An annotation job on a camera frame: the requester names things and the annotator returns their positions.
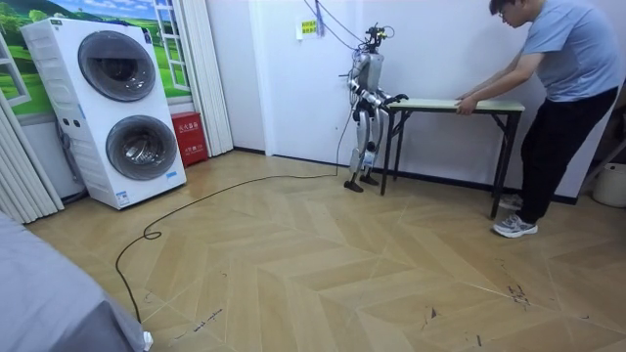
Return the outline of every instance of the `washing machine door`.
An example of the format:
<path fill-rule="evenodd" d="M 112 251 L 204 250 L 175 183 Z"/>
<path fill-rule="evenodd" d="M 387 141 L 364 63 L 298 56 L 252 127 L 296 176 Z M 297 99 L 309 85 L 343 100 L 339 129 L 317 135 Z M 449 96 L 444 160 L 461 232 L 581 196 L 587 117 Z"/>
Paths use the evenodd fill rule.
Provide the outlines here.
<path fill-rule="evenodd" d="M 152 180 L 172 166 L 178 148 L 172 130 L 160 120 L 134 115 L 119 121 L 107 137 L 107 157 L 120 174 Z"/>
<path fill-rule="evenodd" d="M 155 86 L 156 68 L 133 38 L 111 30 L 88 35 L 78 49 L 83 76 L 100 94 L 117 102 L 136 102 Z"/>

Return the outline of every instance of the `washing machine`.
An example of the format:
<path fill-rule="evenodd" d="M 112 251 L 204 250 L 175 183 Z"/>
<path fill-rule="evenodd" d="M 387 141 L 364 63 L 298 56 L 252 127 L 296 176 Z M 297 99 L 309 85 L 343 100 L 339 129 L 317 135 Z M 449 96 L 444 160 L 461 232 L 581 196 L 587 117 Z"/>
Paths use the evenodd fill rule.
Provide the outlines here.
<path fill-rule="evenodd" d="M 91 198 L 121 209 L 186 182 L 148 32 L 47 19 L 22 34 Z"/>

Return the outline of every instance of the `wooden floor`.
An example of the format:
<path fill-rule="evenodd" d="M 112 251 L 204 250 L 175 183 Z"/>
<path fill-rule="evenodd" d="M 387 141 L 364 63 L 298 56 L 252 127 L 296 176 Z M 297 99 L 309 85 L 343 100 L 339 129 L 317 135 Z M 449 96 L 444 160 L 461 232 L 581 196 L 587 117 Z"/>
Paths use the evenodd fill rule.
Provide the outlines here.
<path fill-rule="evenodd" d="M 113 265 L 147 224 L 244 180 L 329 172 L 233 152 L 162 197 L 85 199 L 29 229 L 132 312 Z M 538 235 L 506 240 L 486 193 L 398 180 L 381 198 L 346 175 L 248 184 L 153 226 L 121 270 L 154 350 L 626 351 L 623 209 L 555 204 Z"/>

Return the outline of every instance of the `table top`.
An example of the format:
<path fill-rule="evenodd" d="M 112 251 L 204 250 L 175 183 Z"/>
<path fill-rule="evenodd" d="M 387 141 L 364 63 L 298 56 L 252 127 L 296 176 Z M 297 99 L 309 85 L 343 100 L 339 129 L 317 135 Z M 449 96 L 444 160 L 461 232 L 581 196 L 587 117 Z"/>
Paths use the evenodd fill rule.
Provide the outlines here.
<path fill-rule="evenodd" d="M 437 111 L 456 111 L 457 100 L 438 100 L 438 99 L 409 99 L 403 100 L 400 103 L 389 104 L 389 108 L 392 110 L 432 110 Z M 522 112 L 525 107 L 518 102 L 507 101 L 482 101 L 478 103 L 475 112 Z"/>

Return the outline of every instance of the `gray t-shirt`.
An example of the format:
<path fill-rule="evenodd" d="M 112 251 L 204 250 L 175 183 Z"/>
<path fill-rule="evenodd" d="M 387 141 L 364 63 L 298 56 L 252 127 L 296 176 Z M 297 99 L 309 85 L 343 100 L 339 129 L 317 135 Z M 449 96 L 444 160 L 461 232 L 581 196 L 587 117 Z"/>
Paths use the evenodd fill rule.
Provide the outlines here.
<path fill-rule="evenodd" d="M 554 102 L 593 97 L 624 81 L 617 35 L 585 0 L 546 0 L 522 55 L 544 53 L 537 75 Z"/>

